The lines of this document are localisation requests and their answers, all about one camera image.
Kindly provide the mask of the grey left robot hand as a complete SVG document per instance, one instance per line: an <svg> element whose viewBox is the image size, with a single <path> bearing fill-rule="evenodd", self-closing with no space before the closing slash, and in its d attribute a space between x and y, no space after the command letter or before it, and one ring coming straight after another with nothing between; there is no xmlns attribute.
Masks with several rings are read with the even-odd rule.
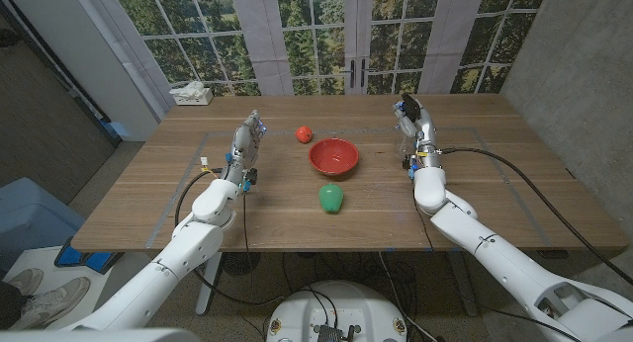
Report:
<svg viewBox="0 0 633 342"><path fill-rule="evenodd" d="M260 141L265 132L266 127L261 122L259 112L253 110L236 129L226 161L240 163L245 168L252 167L257 160Z"/></svg>

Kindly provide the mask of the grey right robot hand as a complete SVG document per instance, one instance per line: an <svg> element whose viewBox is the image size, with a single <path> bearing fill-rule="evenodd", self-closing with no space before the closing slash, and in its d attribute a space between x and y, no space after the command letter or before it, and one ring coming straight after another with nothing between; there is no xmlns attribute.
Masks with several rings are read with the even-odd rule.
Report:
<svg viewBox="0 0 633 342"><path fill-rule="evenodd" d="M406 137L414 138L416 149L429 145L429 151L436 149L436 129L428 111L418 100L401 100L393 105L400 130Z"/></svg>

